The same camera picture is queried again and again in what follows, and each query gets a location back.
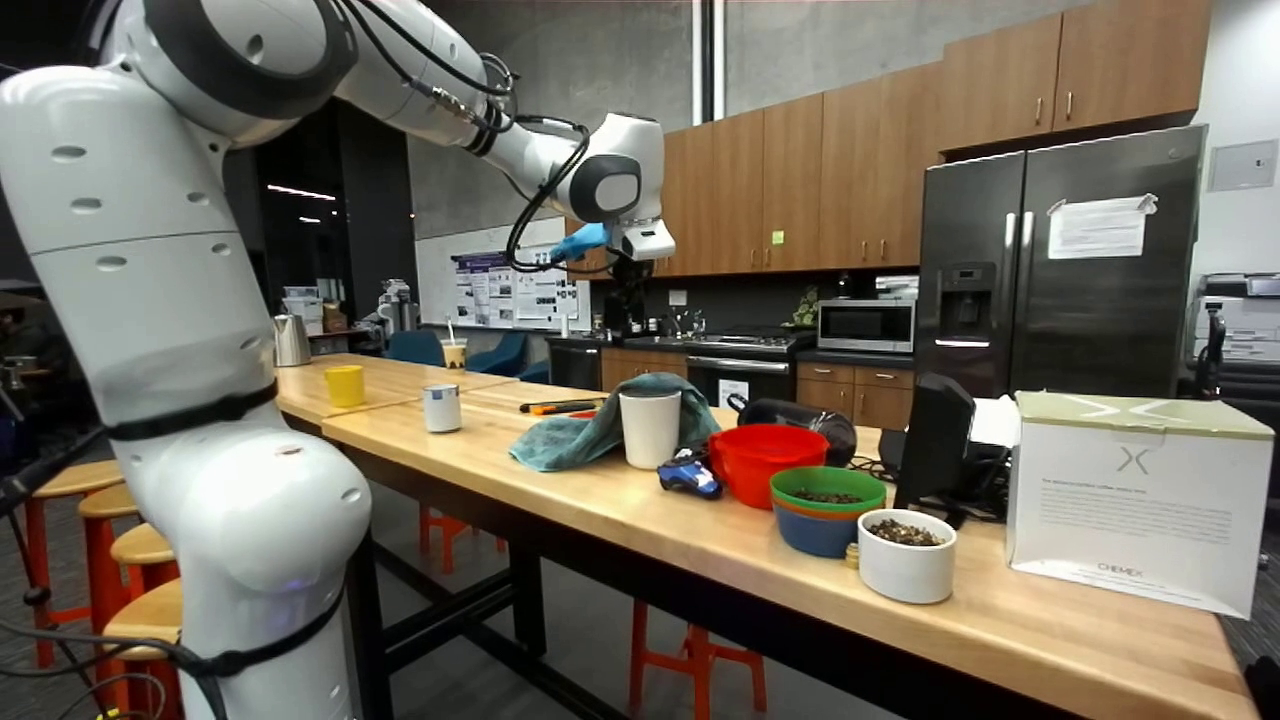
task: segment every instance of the stove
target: stove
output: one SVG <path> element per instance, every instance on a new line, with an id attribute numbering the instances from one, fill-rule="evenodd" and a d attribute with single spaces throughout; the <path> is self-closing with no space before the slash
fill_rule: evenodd
<path id="1" fill-rule="evenodd" d="M 792 328 L 737 325 L 686 341 L 689 382 L 714 406 L 730 395 L 745 400 L 795 400 L 795 354 L 815 347 L 818 333 Z"/>

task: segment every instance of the teal towel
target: teal towel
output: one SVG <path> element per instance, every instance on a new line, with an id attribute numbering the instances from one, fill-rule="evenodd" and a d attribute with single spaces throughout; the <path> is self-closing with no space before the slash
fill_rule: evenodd
<path id="1" fill-rule="evenodd" d="M 618 393 L 628 389 L 669 391 L 681 393 L 680 446 L 696 446 L 719 432 L 707 398 L 680 375 L 646 373 L 618 384 L 604 401 L 595 418 L 548 418 L 520 436 L 511 446 L 511 455 L 539 473 L 581 468 L 622 445 L 622 410 Z"/>

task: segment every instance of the blue bowl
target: blue bowl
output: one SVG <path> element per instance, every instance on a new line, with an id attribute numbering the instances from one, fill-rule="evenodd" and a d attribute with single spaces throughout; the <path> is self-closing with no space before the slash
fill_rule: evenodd
<path id="1" fill-rule="evenodd" d="M 787 544 L 818 557 L 845 557 L 849 543 L 858 539 L 858 518 L 852 520 L 824 520 L 800 515 L 777 502 L 773 515 L 778 519 L 778 532 Z"/>

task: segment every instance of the green bowl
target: green bowl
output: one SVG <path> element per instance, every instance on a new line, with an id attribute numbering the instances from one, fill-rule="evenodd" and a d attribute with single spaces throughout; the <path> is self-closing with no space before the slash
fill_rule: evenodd
<path id="1" fill-rule="evenodd" d="M 856 470 L 844 468 L 792 468 L 769 480 L 773 495 L 787 503 L 823 512 L 859 515 L 884 506 L 884 483 Z M 799 489 L 810 492 L 842 492 L 863 498 L 861 502 L 814 502 L 796 497 Z"/>

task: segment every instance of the blue chair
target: blue chair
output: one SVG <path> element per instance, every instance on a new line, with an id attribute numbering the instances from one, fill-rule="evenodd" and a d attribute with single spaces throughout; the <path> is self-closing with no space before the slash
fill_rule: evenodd
<path id="1" fill-rule="evenodd" d="M 433 331 L 401 331 L 393 334 L 387 356 L 419 365 L 444 366 L 444 347 Z"/>
<path id="2" fill-rule="evenodd" d="M 467 357 L 467 370 L 513 378 L 525 368 L 525 333 L 503 333 L 498 347 Z"/>
<path id="3" fill-rule="evenodd" d="M 524 373 L 516 375 L 516 379 L 526 383 L 541 383 L 544 386 L 552 384 L 552 364 L 547 360 L 534 363 L 532 365 L 525 368 Z"/>

